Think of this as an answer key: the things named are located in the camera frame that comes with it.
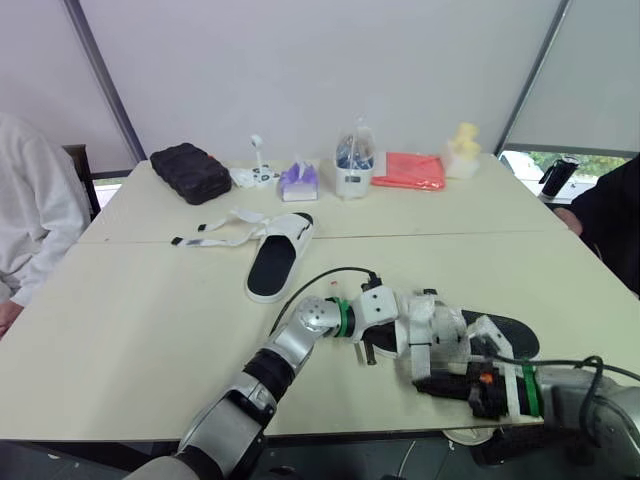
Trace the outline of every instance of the white table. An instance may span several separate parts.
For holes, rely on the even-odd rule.
[[[0,342],[0,438],[179,438],[251,358],[281,306],[243,293],[254,248],[74,246]],[[394,289],[437,288],[452,305],[524,321],[545,358],[599,354],[640,371],[640,304],[566,230],[314,239],[296,284],[340,265],[372,268]],[[349,298],[362,281],[357,273],[332,278]],[[327,285],[308,293],[328,294]],[[417,394],[394,361],[378,359],[359,365],[345,340],[320,342],[267,433],[489,423],[465,402]]]
[[[198,225],[224,217],[233,207],[269,215],[308,212],[317,223],[316,238],[566,229],[493,155],[481,156],[481,168],[472,180],[447,180],[441,192],[372,186],[366,198],[351,201],[333,193],[331,163],[320,165],[317,202],[283,203],[271,185],[262,190],[234,187],[214,200],[192,206],[156,175],[149,162],[141,162],[80,242],[168,242],[175,236],[198,237]]]

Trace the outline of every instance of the chair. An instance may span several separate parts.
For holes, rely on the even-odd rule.
[[[73,166],[76,168],[76,173],[80,178],[80,181],[84,185],[89,197],[89,214],[91,220],[96,218],[100,213],[100,203],[98,202],[98,196],[96,195],[96,189],[93,186],[93,180],[91,178],[91,170],[89,170],[89,161],[87,160],[87,146],[86,145],[63,145],[62,148],[73,159]]]

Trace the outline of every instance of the tissue box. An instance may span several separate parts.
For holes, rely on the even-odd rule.
[[[312,165],[294,163],[280,176],[278,183],[283,202],[301,202],[318,199],[318,175]]]

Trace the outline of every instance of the white slipper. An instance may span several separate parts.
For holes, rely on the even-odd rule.
[[[313,230],[308,213],[287,213],[267,224],[245,285],[251,300],[274,303],[287,294]]]

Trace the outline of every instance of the black cable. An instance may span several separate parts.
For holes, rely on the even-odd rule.
[[[593,402],[593,398],[596,396],[596,390],[600,386],[600,381],[602,380],[602,372],[604,371],[604,368],[603,368],[604,362],[602,361],[602,358],[598,357],[597,355],[592,355],[584,359],[585,365],[591,362],[595,362],[596,364],[596,373],[593,376],[593,381],[591,382],[591,386],[589,387],[589,390],[587,390],[587,394],[584,396],[582,405],[580,405],[580,412],[578,413],[578,419],[580,420],[580,429],[584,432],[584,434],[591,441],[591,443],[599,447],[600,443],[589,431],[589,427],[587,425],[587,414],[589,413],[589,407]]]
[[[519,365],[519,366],[547,367],[547,366],[554,366],[554,365],[557,365],[557,366],[566,365],[569,367],[578,367],[578,368],[582,368],[582,367],[597,368],[596,364],[589,363],[589,362],[585,363],[584,360],[517,360],[517,359],[502,357],[500,355],[490,355],[490,357],[496,360],[499,360],[503,363],[510,363],[512,365]],[[616,367],[613,365],[607,365],[607,364],[603,364],[602,368],[603,370],[609,370],[610,372],[619,373],[620,375],[624,375],[625,377],[629,377],[640,382],[640,375],[638,375],[637,373],[630,372],[629,370],[625,370],[624,368]]]
[[[580,429],[587,436],[587,438],[596,446],[599,446],[596,438],[591,435],[589,428],[587,426],[587,415],[589,413],[589,407],[593,403],[593,399],[595,398],[596,391],[600,386],[600,382],[602,381],[602,374],[604,370],[610,370],[612,372],[619,373],[621,375],[625,375],[629,378],[633,378],[634,380],[640,381],[640,375],[630,372],[629,370],[625,370],[624,368],[615,367],[612,365],[606,365],[602,358],[597,355],[592,355],[590,357],[585,358],[584,360],[516,360],[511,358],[506,358],[501,355],[491,355],[490,358],[498,360],[503,363],[509,363],[512,365],[520,365],[520,366],[532,366],[532,367],[543,367],[543,366],[551,366],[551,365],[568,365],[574,368],[584,368],[584,367],[592,367],[596,369],[595,374],[593,375],[593,380],[591,381],[591,385],[589,386],[589,390],[580,405],[580,411],[578,413],[578,419],[580,422]]]
[[[271,331],[269,332],[269,335],[275,332],[276,328],[278,328],[278,325],[280,324],[280,320],[282,320],[282,317],[287,311],[287,308],[289,308],[291,303],[293,303],[293,301],[296,298],[298,298],[298,295],[300,295],[307,287],[309,287],[309,285],[317,282],[322,277],[326,277],[327,275],[331,275],[332,273],[344,272],[344,271],[363,272],[368,274],[371,280],[373,280],[374,278],[378,278],[378,275],[376,274],[376,272],[374,272],[373,270],[369,270],[367,268],[362,268],[362,267],[338,267],[338,268],[332,268],[331,270],[327,270],[326,272],[322,272],[320,275],[313,277],[311,280],[309,280],[307,283],[301,286],[298,290],[296,290],[296,292],[291,296],[291,298],[287,300],[287,303],[284,304],[284,306],[282,307],[282,310],[280,310],[280,313],[278,313],[278,316],[276,317],[276,321],[273,323],[273,327],[271,327]]]

